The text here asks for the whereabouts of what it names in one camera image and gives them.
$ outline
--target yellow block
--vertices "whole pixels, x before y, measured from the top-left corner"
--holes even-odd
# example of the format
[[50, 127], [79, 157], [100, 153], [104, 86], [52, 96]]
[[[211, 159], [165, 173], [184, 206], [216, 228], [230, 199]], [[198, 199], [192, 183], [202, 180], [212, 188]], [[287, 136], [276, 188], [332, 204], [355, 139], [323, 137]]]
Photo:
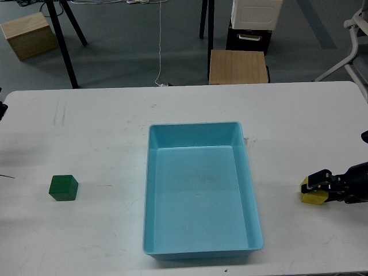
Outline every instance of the yellow block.
[[[301, 186], [308, 183], [308, 177], [304, 179], [303, 182], [300, 184], [300, 190]], [[316, 205], [322, 205], [325, 200], [328, 198], [328, 193], [326, 191], [313, 191], [308, 194], [301, 194], [301, 202], [303, 203], [310, 203], [310, 204], [316, 204]]]
[[53, 49], [58, 41], [42, 13], [31, 14], [0, 25], [19, 60]]

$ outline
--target metal leg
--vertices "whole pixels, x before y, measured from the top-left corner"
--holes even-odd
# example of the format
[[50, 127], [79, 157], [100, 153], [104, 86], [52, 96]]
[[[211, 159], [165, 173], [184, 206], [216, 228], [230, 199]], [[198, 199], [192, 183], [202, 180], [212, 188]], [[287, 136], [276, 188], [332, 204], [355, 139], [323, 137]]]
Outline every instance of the metal leg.
[[208, 53], [207, 53], [207, 79], [211, 64], [211, 51], [213, 49], [214, 0], [208, 2]]
[[67, 71], [68, 71], [68, 75], [69, 75], [69, 78], [70, 78], [71, 86], [74, 89], [78, 88], [78, 83], [76, 81], [76, 77], [75, 77], [75, 74], [74, 74], [73, 65], [71, 64], [71, 60], [70, 60], [70, 57], [69, 57], [67, 46], [65, 44], [63, 32], [62, 32], [62, 29], [60, 27], [60, 22], [59, 22], [59, 19], [58, 19], [58, 15], [56, 14], [55, 6], [54, 6], [53, 2], [48, 2], [48, 1], [46, 2], [46, 5], [47, 5], [48, 11], [50, 13], [51, 22], [52, 22], [52, 25], [53, 25], [53, 29], [55, 30], [55, 35], [56, 35], [57, 41], [59, 43], [60, 50], [61, 50], [62, 55], [63, 55], [65, 66], [67, 67]]
[[78, 22], [76, 21], [76, 19], [74, 17], [74, 14], [73, 14], [73, 12], [71, 11], [71, 9], [69, 7], [68, 2], [67, 1], [60, 1], [60, 4], [64, 8], [65, 13], [67, 14], [67, 16], [70, 20], [70, 23], [74, 27], [75, 32], [77, 33], [77, 35], [78, 35], [80, 41], [82, 42], [83, 46], [86, 46], [87, 45], [87, 40], [86, 40], [85, 36], [83, 35], [82, 30], [79, 27]]
[[208, 0], [202, 0], [200, 39], [203, 39], [204, 33], [205, 33], [207, 6], [208, 6]]
[[351, 42], [352, 42], [352, 50], [350, 55], [348, 55], [345, 59], [343, 59], [341, 62], [339, 62], [338, 64], [336, 64], [335, 66], [333, 66], [331, 69], [327, 70], [325, 73], [323, 73], [322, 75], [320, 75], [318, 78], [315, 79], [315, 82], [319, 82], [322, 81], [325, 77], [331, 75], [333, 72], [335, 72], [337, 69], [343, 67], [345, 64], [347, 64], [348, 62], [352, 61], [352, 59], [357, 55], [358, 52], [358, 38], [357, 36], [357, 29], [352, 26], [349, 29], [350, 32], [350, 37], [351, 37]]
[[345, 66], [346, 71], [349, 73], [350, 77], [353, 79], [353, 81], [356, 83], [356, 85], [359, 87], [360, 91], [363, 94], [364, 99], [366, 102], [368, 102], [368, 90], [366, 85], [359, 79], [359, 77], [356, 75], [354, 70], [352, 69], [352, 66], [350, 64], [346, 64]]

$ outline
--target green wooden block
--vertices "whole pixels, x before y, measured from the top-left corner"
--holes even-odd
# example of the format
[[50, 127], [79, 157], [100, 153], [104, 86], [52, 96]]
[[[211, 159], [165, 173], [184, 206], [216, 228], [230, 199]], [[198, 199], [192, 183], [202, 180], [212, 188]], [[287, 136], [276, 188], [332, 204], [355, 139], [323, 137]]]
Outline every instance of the green wooden block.
[[57, 201], [75, 200], [78, 182], [72, 175], [54, 175], [48, 193]]

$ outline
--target black table leg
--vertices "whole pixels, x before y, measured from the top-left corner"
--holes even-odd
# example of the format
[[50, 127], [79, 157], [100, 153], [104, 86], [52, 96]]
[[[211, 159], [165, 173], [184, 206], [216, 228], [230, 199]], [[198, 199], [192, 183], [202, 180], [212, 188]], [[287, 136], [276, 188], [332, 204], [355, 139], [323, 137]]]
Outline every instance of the black table leg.
[[70, 20], [70, 23], [74, 27], [75, 32], [77, 33], [77, 35], [78, 35], [80, 41], [82, 42], [83, 46], [86, 46], [87, 45], [87, 40], [86, 40], [85, 36], [83, 35], [82, 30], [79, 27], [78, 22], [76, 21], [76, 19], [74, 17], [74, 14], [73, 14], [73, 12], [71, 11], [71, 9], [69, 7], [68, 2], [67, 1], [60, 1], [60, 4], [64, 8], [65, 13], [67, 14], [67, 16]]
[[213, 49], [214, 0], [208, 2], [208, 53], [207, 53], [207, 79], [211, 64], [211, 51]]
[[202, 0], [200, 39], [203, 39], [204, 33], [205, 33], [207, 6], [208, 6], [208, 0]]
[[53, 2], [49, 2], [49, 1], [46, 2], [46, 5], [47, 5], [48, 11], [50, 13], [51, 22], [52, 22], [52, 25], [53, 25], [53, 29], [55, 30], [55, 35], [56, 35], [57, 41], [59, 43], [60, 50], [61, 50], [62, 55], [63, 55], [65, 66], [67, 67], [67, 71], [68, 71], [68, 75], [69, 75], [69, 78], [70, 78], [71, 86], [73, 87], [73, 89], [78, 88], [78, 83], [76, 81], [76, 77], [75, 77], [75, 74], [74, 74], [73, 65], [71, 64], [68, 49], [67, 49], [67, 46], [65, 44], [65, 40], [64, 40], [64, 36], [63, 36], [63, 31], [62, 31], [62, 28], [60, 27], [60, 22], [59, 22], [59, 19], [58, 19], [58, 15], [56, 14], [55, 6], [54, 6]]

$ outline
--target wooden crate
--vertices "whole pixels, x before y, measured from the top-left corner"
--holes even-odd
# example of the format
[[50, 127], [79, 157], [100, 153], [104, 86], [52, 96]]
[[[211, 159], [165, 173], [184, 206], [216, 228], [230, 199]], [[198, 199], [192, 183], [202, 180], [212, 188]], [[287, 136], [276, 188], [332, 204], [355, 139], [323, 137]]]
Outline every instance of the wooden crate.
[[267, 83], [263, 52], [212, 50], [210, 85]]
[[5, 38], [19, 60], [57, 48], [58, 41], [42, 13], [1, 24]]

